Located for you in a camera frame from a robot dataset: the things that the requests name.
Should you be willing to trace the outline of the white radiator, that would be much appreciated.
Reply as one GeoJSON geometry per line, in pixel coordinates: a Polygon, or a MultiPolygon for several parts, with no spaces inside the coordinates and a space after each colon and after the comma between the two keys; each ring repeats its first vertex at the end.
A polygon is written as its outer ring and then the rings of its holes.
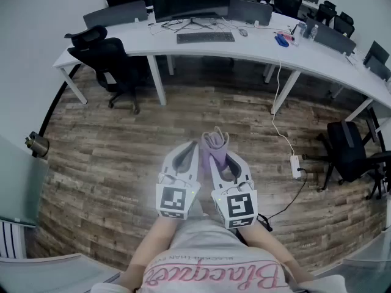
{"type": "Polygon", "coordinates": [[[0,257],[26,258],[24,227],[0,220],[0,257]]]}

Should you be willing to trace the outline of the black monitor stand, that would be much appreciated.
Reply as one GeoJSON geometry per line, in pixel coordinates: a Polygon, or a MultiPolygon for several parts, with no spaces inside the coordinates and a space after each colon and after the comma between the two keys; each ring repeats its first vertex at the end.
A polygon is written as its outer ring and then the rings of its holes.
{"type": "Polygon", "coordinates": [[[174,33],[178,33],[180,31],[183,31],[185,29],[190,29],[190,30],[201,30],[201,29],[210,29],[212,30],[211,26],[200,24],[194,20],[194,18],[190,18],[189,22],[182,25],[178,29],[174,29],[174,33]]]}

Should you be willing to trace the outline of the person's left forearm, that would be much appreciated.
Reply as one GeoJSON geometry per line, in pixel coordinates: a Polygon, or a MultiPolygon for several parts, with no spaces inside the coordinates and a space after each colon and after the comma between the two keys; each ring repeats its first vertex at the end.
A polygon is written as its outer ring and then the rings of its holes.
{"type": "Polygon", "coordinates": [[[133,292],[140,288],[147,266],[156,256],[166,251],[175,234],[179,220],[158,217],[150,231],[144,237],[129,263],[126,271],[120,276],[118,284],[133,292]]]}

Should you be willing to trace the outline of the purple cloth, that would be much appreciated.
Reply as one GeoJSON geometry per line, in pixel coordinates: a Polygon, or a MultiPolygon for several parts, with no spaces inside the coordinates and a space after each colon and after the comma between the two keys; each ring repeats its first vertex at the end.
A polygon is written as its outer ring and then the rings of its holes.
{"type": "Polygon", "coordinates": [[[215,126],[214,131],[204,132],[200,139],[200,155],[204,175],[211,175],[209,157],[216,161],[219,171],[223,171],[227,164],[225,158],[228,152],[229,134],[222,132],[220,127],[215,126]]]}

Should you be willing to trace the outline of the white printed t-shirt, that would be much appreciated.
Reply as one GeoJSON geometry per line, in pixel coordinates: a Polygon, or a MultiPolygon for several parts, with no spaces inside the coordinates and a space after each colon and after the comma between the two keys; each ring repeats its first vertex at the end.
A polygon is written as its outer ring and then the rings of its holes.
{"type": "Polygon", "coordinates": [[[207,215],[179,221],[140,288],[131,292],[118,282],[97,283],[91,293],[348,293],[341,275],[297,283],[272,254],[207,215]]]}

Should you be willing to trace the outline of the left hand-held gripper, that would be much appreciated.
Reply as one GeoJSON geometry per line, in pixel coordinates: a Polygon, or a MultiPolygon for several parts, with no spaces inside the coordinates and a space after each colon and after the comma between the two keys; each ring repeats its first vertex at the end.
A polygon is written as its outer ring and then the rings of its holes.
{"type": "Polygon", "coordinates": [[[199,144],[183,143],[165,158],[156,184],[156,210],[161,217],[186,220],[201,184],[196,181],[199,169],[199,144]]]}

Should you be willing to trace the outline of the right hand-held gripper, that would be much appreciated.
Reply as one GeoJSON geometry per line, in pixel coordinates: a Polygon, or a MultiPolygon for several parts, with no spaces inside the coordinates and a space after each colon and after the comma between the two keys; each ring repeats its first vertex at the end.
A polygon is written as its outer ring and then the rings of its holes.
{"type": "Polygon", "coordinates": [[[211,193],[216,210],[226,229],[242,228],[254,224],[257,218],[257,191],[247,162],[232,151],[227,152],[227,165],[233,180],[223,174],[219,162],[209,156],[214,189],[211,193]]]}

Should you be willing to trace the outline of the black office chair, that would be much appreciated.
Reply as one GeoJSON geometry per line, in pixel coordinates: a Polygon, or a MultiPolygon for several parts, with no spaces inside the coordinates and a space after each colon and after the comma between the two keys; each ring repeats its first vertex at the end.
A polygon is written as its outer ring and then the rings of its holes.
{"type": "Polygon", "coordinates": [[[337,15],[336,5],[330,1],[324,1],[319,5],[318,11],[314,17],[315,21],[319,23],[324,23],[325,25],[330,25],[331,19],[337,15]]]}
{"type": "Polygon", "coordinates": [[[367,200],[372,199],[375,192],[378,192],[376,198],[382,198],[381,181],[387,178],[388,170],[384,174],[379,171],[380,165],[391,164],[391,151],[384,151],[367,156],[365,145],[369,140],[376,141],[376,131],[372,123],[367,121],[369,128],[365,138],[361,138],[357,125],[352,121],[339,121],[327,124],[327,136],[319,134],[316,139],[324,145],[327,155],[309,156],[303,154],[303,160],[323,161],[328,163],[323,187],[319,191],[327,189],[332,172],[338,171],[342,177],[338,183],[342,185],[345,182],[353,182],[369,173],[375,181],[371,194],[366,196],[367,200]]]}
{"type": "Polygon", "coordinates": [[[345,12],[334,17],[334,30],[350,38],[355,31],[354,20],[345,12]]]}
{"type": "Polygon", "coordinates": [[[98,83],[106,91],[115,95],[108,106],[114,107],[114,100],[123,94],[131,97],[134,113],[140,112],[136,97],[136,87],[144,85],[147,80],[145,62],[140,57],[126,54],[119,38],[107,37],[107,29],[97,25],[77,34],[65,34],[72,42],[68,53],[95,71],[98,83]]]}

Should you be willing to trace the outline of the frosted glass panel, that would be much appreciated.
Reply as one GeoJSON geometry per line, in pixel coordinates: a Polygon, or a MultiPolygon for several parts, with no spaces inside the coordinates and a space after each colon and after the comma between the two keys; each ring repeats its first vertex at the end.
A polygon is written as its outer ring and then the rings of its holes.
{"type": "Polygon", "coordinates": [[[0,220],[35,227],[48,164],[0,135],[0,220]]]}

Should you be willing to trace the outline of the white power strip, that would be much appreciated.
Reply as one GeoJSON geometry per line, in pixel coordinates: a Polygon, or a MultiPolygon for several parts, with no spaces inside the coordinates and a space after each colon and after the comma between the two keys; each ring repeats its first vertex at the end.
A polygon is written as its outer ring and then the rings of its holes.
{"type": "Polygon", "coordinates": [[[299,164],[299,158],[297,155],[290,156],[291,174],[294,179],[301,177],[301,168],[299,164]]]}

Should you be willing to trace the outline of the person's right forearm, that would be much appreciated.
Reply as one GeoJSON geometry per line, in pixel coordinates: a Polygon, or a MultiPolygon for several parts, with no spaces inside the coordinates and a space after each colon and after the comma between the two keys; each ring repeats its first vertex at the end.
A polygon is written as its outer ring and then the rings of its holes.
{"type": "Polygon", "coordinates": [[[303,269],[287,248],[279,242],[262,224],[255,223],[238,229],[250,247],[268,251],[291,272],[297,283],[313,281],[315,277],[303,269]]]}

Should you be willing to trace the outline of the black keyboard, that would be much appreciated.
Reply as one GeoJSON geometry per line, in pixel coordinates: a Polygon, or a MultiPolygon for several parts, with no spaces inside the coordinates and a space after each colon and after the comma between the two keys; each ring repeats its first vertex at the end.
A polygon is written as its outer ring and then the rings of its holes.
{"type": "Polygon", "coordinates": [[[199,32],[177,35],[177,44],[235,42],[230,32],[199,32]]]}

